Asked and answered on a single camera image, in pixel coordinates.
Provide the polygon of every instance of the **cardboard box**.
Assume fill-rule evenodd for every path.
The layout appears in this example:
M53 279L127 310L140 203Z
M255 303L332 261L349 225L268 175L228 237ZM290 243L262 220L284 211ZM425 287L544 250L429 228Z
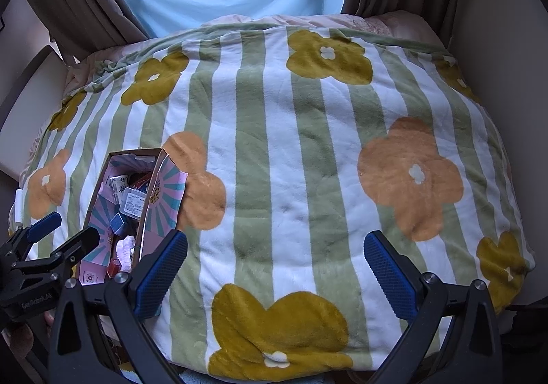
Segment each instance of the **cardboard box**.
M133 266L153 252L162 239L174 229L185 191L187 173L181 172L163 149L113 152L101 170L89 204L84 228L99 232L99 245L79 264L78 279L83 285L102 283L111 258L116 258L116 236L110 221L120 209L108 185L110 177L152 172L143 212L135 237Z

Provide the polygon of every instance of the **silver bolt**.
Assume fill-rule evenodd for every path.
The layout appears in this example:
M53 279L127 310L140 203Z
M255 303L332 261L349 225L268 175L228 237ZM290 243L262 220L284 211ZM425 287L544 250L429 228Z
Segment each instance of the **silver bolt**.
M474 286L478 289L478 290L485 290L487 288L487 285L485 285L485 282L483 282L483 280L480 280L480 279L476 279L474 281Z
M120 271L118 274L114 275L114 282L118 284L123 284L129 279L129 275L125 271Z
M74 288L77 283L78 281L74 277L71 277L70 279L65 280L65 288Z
M428 272L423 274L423 279L427 284L433 284L438 280L438 277L434 273Z

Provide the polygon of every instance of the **striped blanket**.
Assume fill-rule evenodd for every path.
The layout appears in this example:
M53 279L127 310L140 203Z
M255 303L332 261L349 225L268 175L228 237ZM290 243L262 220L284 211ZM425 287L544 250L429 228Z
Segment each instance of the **striped blanket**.
M501 310L534 260L500 137L445 50L351 29L216 25L97 65L23 178L24 219L80 230L106 155L164 147L188 173L188 257L147 322L174 363L236 380L376 369L405 323L363 256L382 230ZM432 343L447 331L443 321Z

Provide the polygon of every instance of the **flower pattern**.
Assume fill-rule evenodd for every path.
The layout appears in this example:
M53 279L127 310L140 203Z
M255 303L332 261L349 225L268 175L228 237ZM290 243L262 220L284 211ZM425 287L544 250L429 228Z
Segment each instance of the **flower pattern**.
M187 172L185 195L177 217L177 229L188 225L211 230L221 223L226 208L225 185L206 171L206 149L202 139L192 132L177 132L163 145L182 172Z
M76 95L64 99L61 110L53 114L53 117L51 117L48 130L53 131L54 129L57 129L60 131L61 129L65 129L76 116L78 106L82 103L82 101L84 101L85 97L86 92L78 92Z
M65 196L66 175L63 167L70 152L62 149L43 168L28 179L28 211L32 218L44 217L51 205L61 206Z
M457 61L454 58L445 56L443 59L435 60L434 65L439 76L442 77L449 87L455 89L458 93L462 93L462 95L472 101L480 103L480 99L474 95L472 89L465 83Z
M208 373L237 380L282 381L352 367L341 352L348 325L331 302L297 291L265 309L243 288L227 284L212 303L213 333L221 347Z
M458 168L438 154L429 127L412 117L399 118L386 138L362 148L358 173L365 193L392 207L396 225L415 242L439 234L442 205L458 202L464 192Z
M349 38L323 38L315 32L299 30L287 42L294 50L287 60L287 69L301 77L331 76L347 84L369 84L373 78L365 49Z
M151 106L165 100L187 66L188 57L180 50L167 54L161 60L149 58L140 65L133 83L122 94L120 103L129 106L142 100Z
M500 235L498 245L489 237L481 239L476 256L481 272L489 280L495 312L500 313L520 292L527 263L520 254L516 237L509 231Z

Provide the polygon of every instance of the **bed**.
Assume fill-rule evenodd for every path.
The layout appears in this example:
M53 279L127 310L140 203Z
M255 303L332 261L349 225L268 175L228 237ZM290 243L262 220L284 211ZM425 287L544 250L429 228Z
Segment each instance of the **bed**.
M57 210L30 255L47 256L80 229L108 152L162 146L188 173L189 253L147 326L183 367L378 368L405 324L363 258L369 231L444 282L485 280L498 312L534 267L500 136L415 15L233 15L97 52L67 80L12 230Z

